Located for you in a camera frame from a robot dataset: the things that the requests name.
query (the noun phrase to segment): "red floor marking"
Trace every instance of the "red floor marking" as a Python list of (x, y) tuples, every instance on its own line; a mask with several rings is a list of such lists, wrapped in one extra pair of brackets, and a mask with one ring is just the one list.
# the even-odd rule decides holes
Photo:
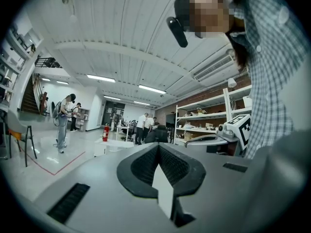
[(85, 151), (83, 152), (83, 153), (81, 153), (80, 155), (78, 155), (76, 158), (74, 158), (72, 161), (70, 161), (67, 165), (65, 165), (63, 168), (61, 168), (60, 170), (58, 170), (56, 173), (55, 173), (55, 175), (56, 174), (58, 174), (61, 170), (63, 170), (65, 167), (67, 167), (69, 164), (71, 164), (72, 162), (74, 162), (76, 159), (78, 159), (82, 154), (84, 154), (85, 153)]
[(48, 171), (47, 169), (45, 169), (44, 167), (42, 167), (39, 163), (37, 163), (37, 162), (36, 162), (33, 158), (31, 158), (28, 154), (27, 154), (27, 156), (28, 156), (35, 164), (37, 164), (38, 167), (40, 167), (41, 169), (45, 170), (45, 171), (48, 172), (49, 174), (55, 176), (55, 175), (58, 174), (61, 170), (63, 170), (64, 168), (66, 168), (69, 164), (71, 164), (72, 162), (74, 162), (76, 159), (78, 159), (78, 158), (79, 158), (82, 154), (84, 154), (84, 153), (85, 153), (85, 151), (84, 151), (83, 153), (81, 153), (80, 155), (78, 155), (76, 158), (74, 158), (72, 161), (70, 161), (68, 164), (66, 164), (64, 167), (62, 167), (60, 170), (58, 170), (56, 173), (51, 173), (50, 171)]

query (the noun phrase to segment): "backpack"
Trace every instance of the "backpack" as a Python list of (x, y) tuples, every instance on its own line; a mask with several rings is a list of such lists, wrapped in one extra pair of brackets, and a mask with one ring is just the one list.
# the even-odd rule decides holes
[(59, 101), (56, 105), (55, 105), (55, 107), (54, 107), (54, 109), (53, 109), (53, 114), (52, 114), (52, 117), (53, 118), (56, 118), (58, 115), (59, 115), (59, 113), (60, 113), (60, 104), (61, 104), (62, 102), (61, 101)]

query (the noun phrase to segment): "fluorescent light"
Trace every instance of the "fluorescent light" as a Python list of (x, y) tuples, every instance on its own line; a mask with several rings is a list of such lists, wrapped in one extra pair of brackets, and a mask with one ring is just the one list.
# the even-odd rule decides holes
[(150, 87), (147, 87), (147, 86), (143, 86), (143, 85), (139, 85), (139, 88), (146, 89), (146, 90), (149, 90), (149, 91), (158, 92), (158, 93), (161, 93), (161, 94), (165, 94), (166, 93), (165, 91), (160, 91), (160, 90), (153, 89), (153, 88), (150, 88)]
[(108, 82), (115, 82), (114, 79), (110, 79), (110, 78), (105, 78), (105, 77), (100, 77), (100, 76), (94, 76), (94, 75), (87, 75), (90, 79), (96, 79), (96, 80), (104, 80), (104, 81), (108, 81)]
[(149, 105), (148, 103), (142, 103), (142, 102), (136, 102), (136, 101), (134, 101), (134, 103), (139, 103), (139, 104)]
[(112, 97), (108, 97), (108, 96), (104, 96), (105, 98), (108, 98), (108, 99), (115, 99), (115, 100), (121, 100), (121, 99), (117, 99), (117, 98), (112, 98)]
[(58, 82), (58, 83), (64, 83), (64, 84), (69, 84), (69, 83), (67, 83), (67, 82), (62, 82), (62, 81), (56, 81), (56, 82)]

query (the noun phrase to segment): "plaid shirt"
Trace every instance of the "plaid shirt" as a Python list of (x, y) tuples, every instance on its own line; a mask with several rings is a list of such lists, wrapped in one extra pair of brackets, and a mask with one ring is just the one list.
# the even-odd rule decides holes
[(244, 19), (245, 32), (232, 39), (249, 53), (252, 118), (246, 158), (272, 145), (293, 130), (293, 121), (279, 93), (310, 51), (308, 38), (284, 0), (242, 0), (235, 17)]

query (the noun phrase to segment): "black chair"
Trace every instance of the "black chair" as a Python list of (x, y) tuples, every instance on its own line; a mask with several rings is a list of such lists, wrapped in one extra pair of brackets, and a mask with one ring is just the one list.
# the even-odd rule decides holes
[(159, 125), (157, 129), (150, 132), (145, 138), (145, 143), (164, 142), (168, 143), (168, 133), (164, 125)]

